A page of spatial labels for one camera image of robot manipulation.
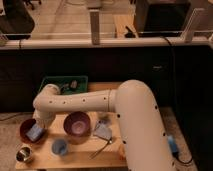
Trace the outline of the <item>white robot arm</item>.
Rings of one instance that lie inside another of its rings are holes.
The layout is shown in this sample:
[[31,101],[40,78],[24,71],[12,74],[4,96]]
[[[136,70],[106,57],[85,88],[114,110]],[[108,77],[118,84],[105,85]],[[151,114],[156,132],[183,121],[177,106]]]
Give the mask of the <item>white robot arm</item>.
[[33,107],[41,119],[78,110],[114,112],[130,171],[176,171],[157,102],[142,81],[128,80],[117,89],[74,95],[60,95],[55,84],[47,84]]

